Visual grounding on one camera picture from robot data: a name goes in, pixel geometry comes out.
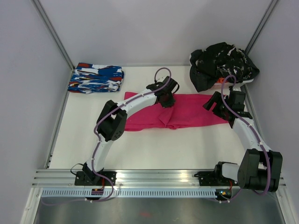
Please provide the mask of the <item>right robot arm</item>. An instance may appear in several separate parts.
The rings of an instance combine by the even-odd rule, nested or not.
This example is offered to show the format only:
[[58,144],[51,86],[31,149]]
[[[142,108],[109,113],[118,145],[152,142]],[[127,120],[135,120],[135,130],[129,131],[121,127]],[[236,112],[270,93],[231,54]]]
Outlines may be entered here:
[[275,192],[279,185],[283,157],[262,140],[251,114],[244,110],[245,97],[242,91],[230,91],[228,96],[216,91],[203,105],[204,109],[212,110],[214,115],[229,123],[246,150],[240,165],[222,161],[216,164],[213,180],[223,185],[231,179],[242,189]]

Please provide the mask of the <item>pink trousers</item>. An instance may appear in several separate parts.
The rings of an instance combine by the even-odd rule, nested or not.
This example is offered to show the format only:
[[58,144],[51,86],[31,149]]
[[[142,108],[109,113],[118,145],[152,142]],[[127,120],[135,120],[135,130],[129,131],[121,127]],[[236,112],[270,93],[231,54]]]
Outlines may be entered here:
[[204,94],[176,94],[174,106],[163,108],[155,104],[131,115],[126,122],[125,131],[134,132],[151,128],[180,129],[189,127],[225,124],[227,121],[217,117],[203,105],[211,98]]

